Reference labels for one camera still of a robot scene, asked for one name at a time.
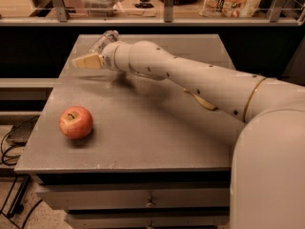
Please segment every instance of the gray table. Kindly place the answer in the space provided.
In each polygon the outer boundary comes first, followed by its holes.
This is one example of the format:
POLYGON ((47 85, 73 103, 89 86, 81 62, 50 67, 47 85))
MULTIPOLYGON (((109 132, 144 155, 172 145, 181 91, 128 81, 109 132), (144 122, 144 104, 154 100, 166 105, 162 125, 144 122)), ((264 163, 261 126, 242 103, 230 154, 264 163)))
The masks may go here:
MULTIPOLYGON (((186 171, 228 169, 243 123, 211 112, 170 80, 153 81, 107 69, 75 69, 98 35, 79 36, 70 58, 15 169, 41 173, 186 171), (72 141, 58 118, 72 106, 88 108, 90 136, 72 141)), ((172 54, 233 68, 216 35, 121 35, 127 42, 151 40, 172 54)))
MULTIPOLYGON (((67 213, 73 228, 228 222, 231 158, 244 124, 204 109, 167 79, 74 68, 71 60, 98 37, 79 36, 15 171, 40 183, 36 193, 52 209, 78 211, 67 213), (93 132, 82 140, 58 130, 59 116, 72 105, 93 116, 93 132)), ((178 56, 234 67, 216 35, 121 39, 152 40, 178 56)))

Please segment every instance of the apple stem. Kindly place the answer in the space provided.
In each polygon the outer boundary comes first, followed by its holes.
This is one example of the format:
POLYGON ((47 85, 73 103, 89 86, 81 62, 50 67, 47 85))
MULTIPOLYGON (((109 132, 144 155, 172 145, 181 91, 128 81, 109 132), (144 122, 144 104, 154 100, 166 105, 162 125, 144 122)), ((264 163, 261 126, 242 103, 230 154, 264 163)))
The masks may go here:
POLYGON ((73 114, 68 114, 69 116, 71 116, 72 118, 75 118, 74 116, 73 116, 73 114))

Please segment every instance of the bottle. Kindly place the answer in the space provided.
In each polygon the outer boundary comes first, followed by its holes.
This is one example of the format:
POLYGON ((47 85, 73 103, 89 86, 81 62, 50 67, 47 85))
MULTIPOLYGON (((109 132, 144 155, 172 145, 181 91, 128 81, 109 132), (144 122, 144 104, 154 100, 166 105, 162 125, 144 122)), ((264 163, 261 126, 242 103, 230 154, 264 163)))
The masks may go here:
POLYGON ((116 42, 119 39, 118 31, 106 31, 103 35, 92 44, 88 52, 101 53, 103 49, 112 42, 116 42))

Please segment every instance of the table surface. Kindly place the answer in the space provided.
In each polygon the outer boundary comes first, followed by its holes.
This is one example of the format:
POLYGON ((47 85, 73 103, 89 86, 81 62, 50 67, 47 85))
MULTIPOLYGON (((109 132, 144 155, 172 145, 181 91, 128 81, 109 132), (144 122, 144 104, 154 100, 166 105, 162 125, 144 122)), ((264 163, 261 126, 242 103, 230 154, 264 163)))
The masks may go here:
MULTIPOLYGON (((208 111, 166 79, 107 69, 76 69, 71 60, 99 35, 80 35, 15 168, 17 173, 169 172, 228 170, 244 124, 208 111), (58 118, 81 105, 93 131, 81 140, 60 134, 58 118)), ((233 64, 217 35, 121 35, 150 40, 168 52, 218 66, 233 64)))

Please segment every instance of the floor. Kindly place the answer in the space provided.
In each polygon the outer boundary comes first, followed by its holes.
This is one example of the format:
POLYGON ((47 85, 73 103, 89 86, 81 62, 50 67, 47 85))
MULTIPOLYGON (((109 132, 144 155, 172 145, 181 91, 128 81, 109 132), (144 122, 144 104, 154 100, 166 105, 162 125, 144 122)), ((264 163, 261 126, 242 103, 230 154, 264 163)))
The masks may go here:
MULTIPOLYGON (((11 126, 1 125, 0 126, 0 140, 3 136, 10 131, 11 126)), ((6 150, 9 145, 4 141, 3 150, 6 150)), ((11 155, 18 155, 22 152, 22 148, 19 150, 12 151, 11 155)), ((8 167, 4 164, 0 164, 1 169, 13 168, 8 167)), ((1 177, 0 176, 0 210, 6 200, 6 197, 10 191, 10 187, 14 182, 13 177, 1 177)), ((18 178, 14 189, 12 190, 7 205, 3 208, 3 213, 6 214, 12 203, 14 195, 16 194, 20 184, 22 182, 21 178, 18 178)), ((37 184, 31 182, 26 194, 22 199, 22 205, 24 206, 23 211, 20 214, 16 214, 10 220, 12 220, 17 226, 13 225, 6 217, 0 215, 0 229, 19 229, 30 212, 31 208, 37 203, 40 198, 35 194, 35 188, 37 184)), ((53 211, 44 201, 39 203, 39 205, 33 210, 29 219, 27 220, 26 226, 23 229, 71 229, 71 227, 64 221, 65 212, 64 211, 53 211)))

